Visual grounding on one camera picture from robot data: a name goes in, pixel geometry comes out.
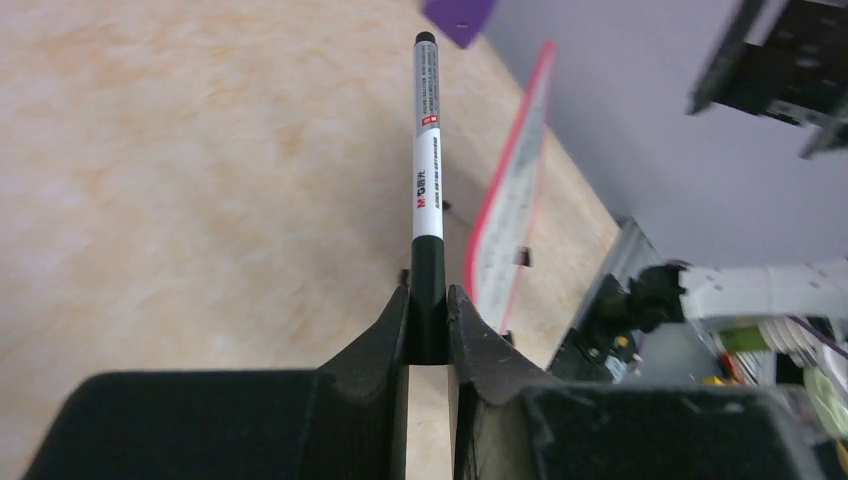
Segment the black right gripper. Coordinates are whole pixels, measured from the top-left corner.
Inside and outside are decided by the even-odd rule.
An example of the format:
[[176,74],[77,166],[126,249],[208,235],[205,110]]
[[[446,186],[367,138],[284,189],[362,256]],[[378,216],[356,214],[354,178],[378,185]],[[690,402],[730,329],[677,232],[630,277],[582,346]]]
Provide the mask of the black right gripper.
[[714,104],[818,131],[802,159],[847,148],[847,4],[786,3],[765,40],[746,36],[764,7],[743,1],[690,94],[688,114]]

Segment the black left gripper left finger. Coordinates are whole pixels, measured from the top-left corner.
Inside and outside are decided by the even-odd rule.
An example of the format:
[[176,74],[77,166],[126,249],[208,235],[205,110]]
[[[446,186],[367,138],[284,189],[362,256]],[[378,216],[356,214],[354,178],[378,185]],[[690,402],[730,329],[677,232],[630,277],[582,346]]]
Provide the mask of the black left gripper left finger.
[[65,400],[29,479],[401,479],[408,290],[315,369],[107,372]]

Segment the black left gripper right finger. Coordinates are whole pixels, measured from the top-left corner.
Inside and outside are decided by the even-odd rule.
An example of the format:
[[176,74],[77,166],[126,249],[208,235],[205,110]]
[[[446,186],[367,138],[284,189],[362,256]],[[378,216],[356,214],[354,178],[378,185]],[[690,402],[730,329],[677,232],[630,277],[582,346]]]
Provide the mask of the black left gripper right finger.
[[447,294],[457,479],[820,479],[786,409],[748,387],[560,380]]

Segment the black marker cap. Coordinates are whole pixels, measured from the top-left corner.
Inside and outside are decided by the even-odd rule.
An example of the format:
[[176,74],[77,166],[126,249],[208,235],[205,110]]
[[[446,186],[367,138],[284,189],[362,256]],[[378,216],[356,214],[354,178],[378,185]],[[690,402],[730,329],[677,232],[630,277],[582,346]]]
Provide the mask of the black marker cap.
[[445,251],[440,237],[416,237],[411,248],[408,359],[414,365],[448,363]]

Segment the pink framed whiteboard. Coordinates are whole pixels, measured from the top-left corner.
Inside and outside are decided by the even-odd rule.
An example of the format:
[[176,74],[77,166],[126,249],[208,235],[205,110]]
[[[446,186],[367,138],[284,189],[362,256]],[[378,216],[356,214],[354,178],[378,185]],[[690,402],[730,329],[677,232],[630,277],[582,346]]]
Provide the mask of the pink framed whiteboard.
[[546,42],[527,83],[517,115],[475,221],[464,269],[464,286],[480,316],[496,333],[507,319],[539,197],[547,107],[556,65],[556,44]]

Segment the silver whiteboard marker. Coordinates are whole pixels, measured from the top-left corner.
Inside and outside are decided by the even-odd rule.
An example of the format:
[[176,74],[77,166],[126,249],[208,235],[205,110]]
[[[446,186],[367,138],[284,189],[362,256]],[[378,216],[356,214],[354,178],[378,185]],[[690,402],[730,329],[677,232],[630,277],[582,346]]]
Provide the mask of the silver whiteboard marker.
[[443,237],[439,55],[435,36],[420,32],[413,47],[413,238]]

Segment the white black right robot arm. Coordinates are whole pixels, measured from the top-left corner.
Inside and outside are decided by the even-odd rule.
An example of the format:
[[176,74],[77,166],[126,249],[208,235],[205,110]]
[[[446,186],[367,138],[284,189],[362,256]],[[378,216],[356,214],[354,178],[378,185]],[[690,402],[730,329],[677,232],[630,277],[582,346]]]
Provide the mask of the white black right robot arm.
[[[714,104],[818,131],[801,150],[810,160],[847,147],[847,4],[789,1],[761,44],[746,36],[761,1],[743,1],[690,95],[688,112]],[[643,330],[713,317],[847,316],[847,260],[710,269],[664,264],[629,283],[624,305]]]

